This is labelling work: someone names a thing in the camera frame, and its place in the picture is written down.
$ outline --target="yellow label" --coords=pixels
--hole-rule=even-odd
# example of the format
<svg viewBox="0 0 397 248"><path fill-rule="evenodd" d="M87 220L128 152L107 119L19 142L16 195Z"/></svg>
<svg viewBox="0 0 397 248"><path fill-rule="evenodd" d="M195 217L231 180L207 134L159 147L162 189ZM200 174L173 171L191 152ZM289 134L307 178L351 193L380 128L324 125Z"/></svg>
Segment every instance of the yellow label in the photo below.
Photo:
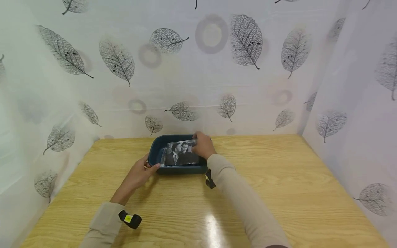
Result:
<svg viewBox="0 0 397 248"><path fill-rule="evenodd" d="M127 222L127 223L130 223L131 220L132 220L132 216L127 214L127 216L125 217L124 221Z"/></svg>

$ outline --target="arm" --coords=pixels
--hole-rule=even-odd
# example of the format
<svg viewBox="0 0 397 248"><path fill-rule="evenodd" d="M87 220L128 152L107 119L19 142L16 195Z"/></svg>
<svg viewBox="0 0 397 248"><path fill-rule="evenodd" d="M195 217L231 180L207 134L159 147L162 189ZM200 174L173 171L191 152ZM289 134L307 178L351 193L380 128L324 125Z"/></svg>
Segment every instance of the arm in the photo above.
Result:
<svg viewBox="0 0 397 248"><path fill-rule="evenodd" d="M119 212L124 210L133 193L144 185L160 166L156 164L150 168L146 162L147 158L146 154L135 163L110 202L105 202L100 206L79 248L110 248L112 246L122 224L118 216Z"/></svg>
<svg viewBox="0 0 397 248"><path fill-rule="evenodd" d="M283 229L258 194L223 156L216 154L211 139L198 132L194 152L207 160L211 178L221 193L232 203L242 220L253 248L290 247Z"/></svg>

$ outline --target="man in suit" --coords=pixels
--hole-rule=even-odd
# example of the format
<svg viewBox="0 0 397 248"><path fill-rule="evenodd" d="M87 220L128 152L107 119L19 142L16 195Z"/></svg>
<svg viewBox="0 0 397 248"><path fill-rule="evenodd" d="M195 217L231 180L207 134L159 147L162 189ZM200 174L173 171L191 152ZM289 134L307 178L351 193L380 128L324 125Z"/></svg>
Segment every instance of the man in suit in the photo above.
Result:
<svg viewBox="0 0 397 248"><path fill-rule="evenodd" d="M171 147L171 153L166 156L165 166L177 165L179 160L179 152L181 151L181 144L176 142Z"/></svg>
<svg viewBox="0 0 397 248"><path fill-rule="evenodd" d="M187 151L189 147L189 144L186 142L183 142L181 145L181 152L178 154L179 155L179 160L178 164L179 165L186 165L186 164L192 164L193 162L196 162L195 156L193 153Z"/></svg>

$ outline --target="sleeve cuff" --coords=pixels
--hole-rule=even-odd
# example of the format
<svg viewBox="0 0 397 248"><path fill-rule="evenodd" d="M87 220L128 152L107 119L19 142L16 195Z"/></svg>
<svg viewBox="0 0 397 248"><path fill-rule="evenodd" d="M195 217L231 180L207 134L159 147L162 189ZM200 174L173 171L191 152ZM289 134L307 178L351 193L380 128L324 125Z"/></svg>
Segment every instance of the sleeve cuff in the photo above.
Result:
<svg viewBox="0 0 397 248"><path fill-rule="evenodd" d="M234 166L225 159L224 156L219 154L213 154L207 159L208 169L211 170L211 177L216 183L217 178L220 175L220 172L223 169L229 168L235 170Z"/></svg>
<svg viewBox="0 0 397 248"><path fill-rule="evenodd" d="M123 205L113 202L102 203L90 223L90 228L104 234L117 235L121 227L118 214L124 208Z"/></svg>

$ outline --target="hand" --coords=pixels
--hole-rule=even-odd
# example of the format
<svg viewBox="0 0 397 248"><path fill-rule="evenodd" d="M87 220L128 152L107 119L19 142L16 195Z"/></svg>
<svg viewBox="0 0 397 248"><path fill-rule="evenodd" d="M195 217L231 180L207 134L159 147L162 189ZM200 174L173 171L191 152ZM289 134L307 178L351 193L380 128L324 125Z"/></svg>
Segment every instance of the hand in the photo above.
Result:
<svg viewBox="0 0 397 248"><path fill-rule="evenodd" d="M193 135L193 139L197 139L197 144L192 148L192 152L195 154L205 158L205 160L208 160L211 155L216 154L216 150L209 136L198 131Z"/></svg>
<svg viewBox="0 0 397 248"><path fill-rule="evenodd" d="M143 158L136 161L134 166L130 169L127 176L121 183L120 187L114 193L110 202L115 202L125 206L132 194L139 187L143 186L153 174L155 174L160 167L160 164L158 163L150 167L147 162L148 156L149 154L146 154Z"/></svg>

